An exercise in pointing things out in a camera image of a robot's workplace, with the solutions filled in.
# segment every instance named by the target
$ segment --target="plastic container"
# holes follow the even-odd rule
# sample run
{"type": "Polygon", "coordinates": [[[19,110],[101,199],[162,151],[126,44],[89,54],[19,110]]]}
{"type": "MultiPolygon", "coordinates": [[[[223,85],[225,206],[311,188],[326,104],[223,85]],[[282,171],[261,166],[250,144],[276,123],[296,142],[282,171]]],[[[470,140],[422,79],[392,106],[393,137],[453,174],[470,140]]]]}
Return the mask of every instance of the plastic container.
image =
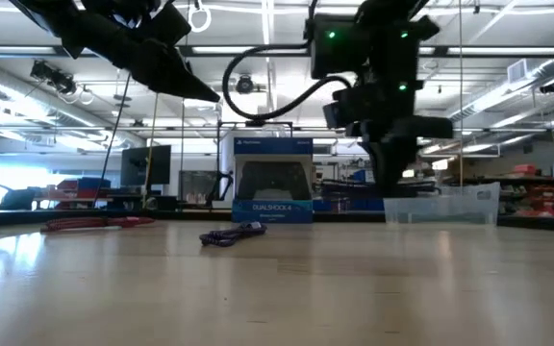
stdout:
{"type": "Polygon", "coordinates": [[[425,198],[387,198],[384,200],[389,224],[420,222],[466,222],[497,224],[499,183],[460,187],[441,187],[441,196],[425,198]]]}

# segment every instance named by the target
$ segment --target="controller image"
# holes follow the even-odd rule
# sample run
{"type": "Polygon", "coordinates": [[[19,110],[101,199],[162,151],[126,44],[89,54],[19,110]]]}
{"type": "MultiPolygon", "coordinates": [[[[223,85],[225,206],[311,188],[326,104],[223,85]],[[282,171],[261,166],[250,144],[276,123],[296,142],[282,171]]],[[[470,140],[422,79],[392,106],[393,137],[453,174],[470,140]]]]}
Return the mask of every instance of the controller image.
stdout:
{"type": "Polygon", "coordinates": [[[288,191],[293,201],[312,199],[300,162],[247,162],[242,168],[237,199],[254,200],[258,191],[266,189],[288,191]]]}

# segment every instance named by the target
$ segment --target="table surface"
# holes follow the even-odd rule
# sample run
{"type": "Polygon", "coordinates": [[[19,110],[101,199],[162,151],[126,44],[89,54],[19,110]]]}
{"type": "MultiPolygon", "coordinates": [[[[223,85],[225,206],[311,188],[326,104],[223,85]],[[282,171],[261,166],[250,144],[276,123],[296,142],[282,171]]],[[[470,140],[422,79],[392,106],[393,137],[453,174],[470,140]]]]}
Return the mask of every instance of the table surface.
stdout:
{"type": "Polygon", "coordinates": [[[0,228],[0,345],[554,345],[554,232],[0,228]]]}

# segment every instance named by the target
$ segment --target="red equipment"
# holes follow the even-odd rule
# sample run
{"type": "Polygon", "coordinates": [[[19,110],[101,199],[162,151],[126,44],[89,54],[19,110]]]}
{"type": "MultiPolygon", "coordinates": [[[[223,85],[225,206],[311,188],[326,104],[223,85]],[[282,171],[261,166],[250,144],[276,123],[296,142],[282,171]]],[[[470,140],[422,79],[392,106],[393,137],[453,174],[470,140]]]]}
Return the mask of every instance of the red equipment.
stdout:
{"type": "Polygon", "coordinates": [[[130,228],[155,222],[149,217],[70,217],[51,220],[41,229],[42,232],[55,232],[69,229],[102,228],[118,226],[130,228]]]}

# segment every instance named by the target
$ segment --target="ceiling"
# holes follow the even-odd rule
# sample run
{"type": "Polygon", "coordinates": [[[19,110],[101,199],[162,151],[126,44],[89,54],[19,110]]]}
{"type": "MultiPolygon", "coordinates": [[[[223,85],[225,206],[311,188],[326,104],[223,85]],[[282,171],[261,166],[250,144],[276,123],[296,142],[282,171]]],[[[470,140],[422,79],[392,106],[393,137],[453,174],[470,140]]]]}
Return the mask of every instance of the ceiling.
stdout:
{"type": "MultiPolygon", "coordinates": [[[[319,10],[322,12],[352,12],[360,5],[360,0],[320,0],[319,10]]],[[[462,43],[465,46],[553,46],[554,47],[554,0],[479,0],[463,1],[463,17],[458,15],[456,0],[431,0],[424,11],[441,26],[441,33],[424,42],[423,45],[453,45],[462,43]],[[479,4],[481,11],[473,13],[473,6],[479,4]]],[[[183,15],[187,15],[187,5],[178,1],[177,7],[183,15]]],[[[300,0],[216,0],[205,1],[203,6],[211,11],[212,21],[201,33],[191,33],[179,44],[187,45],[240,45],[252,46],[263,43],[299,43],[302,41],[303,26],[306,19],[307,1],[300,0]],[[274,8],[267,16],[262,15],[263,6],[274,8]]],[[[195,26],[203,24],[203,14],[195,14],[195,26]]],[[[60,45],[55,38],[42,31],[32,21],[14,10],[6,0],[0,0],[0,46],[16,45],[60,45]]],[[[425,88],[416,94],[416,109],[418,114],[433,116],[449,116],[461,106],[476,101],[485,92],[493,90],[501,81],[507,78],[507,67],[518,61],[510,58],[423,58],[420,59],[418,78],[425,81],[425,88]]],[[[93,101],[85,105],[90,95],[84,94],[80,100],[69,105],[69,111],[86,112],[101,119],[104,124],[113,124],[117,110],[113,99],[115,94],[122,94],[127,78],[125,71],[117,71],[109,62],[98,58],[46,58],[48,63],[74,75],[80,85],[86,87],[94,96],[93,101]]],[[[229,57],[192,57],[189,61],[193,72],[206,84],[217,87],[220,84],[223,71],[229,57]]],[[[544,60],[531,60],[531,64],[543,63],[544,60]]],[[[29,97],[35,97],[42,103],[56,106],[52,100],[57,96],[48,86],[37,84],[29,76],[35,58],[0,58],[0,72],[11,76],[15,81],[26,85],[37,86],[39,92],[29,97]]],[[[274,70],[273,88],[276,93],[277,107],[284,106],[313,84],[309,77],[310,60],[304,57],[270,58],[270,67],[274,70]]],[[[251,58],[243,61],[236,69],[234,77],[249,74],[253,81],[260,85],[268,84],[268,68],[266,58],[251,58]]],[[[325,125],[321,107],[331,101],[332,92],[341,88],[340,85],[328,85],[315,93],[302,106],[291,111],[279,120],[293,121],[303,127],[323,127],[325,125]]],[[[464,121],[464,126],[490,127],[498,121],[509,118],[545,103],[554,102],[554,94],[542,95],[537,88],[520,90],[516,97],[505,102],[493,104],[484,108],[475,116],[464,121]]],[[[78,95],[67,98],[74,101],[78,95]]],[[[145,86],[132,82],[128,91],[132,98],[129,108],[124,109],[122,125],[130,126],[135,120],[142,120],[150,125],[155,109],[156,95],[145,86]]],[[[186,107],[185,118],[182,121],[184,105],[179,97],[159,95],[157,104],[158,126],[214,126],[215,111],[208,108],[186,107]]],[[[0,126],[16,124],[17,119],[2,117],[0,126]]],[[[528,117],[528,126],[543,120],[528,117]]],[[[188,137],[214,136],[214,130],[184,132],[188,137]]],[[[150,132],[136,132],[135,136],[146,139],[150,132]]],[[[181,132],[157,132],[159,137],[181,136],[181,132]]],[[[334,133],[317,133],[317,136],[335,136],[334,133]]],[[[477,133],[468,140],[482,138],[477,133]]]]}

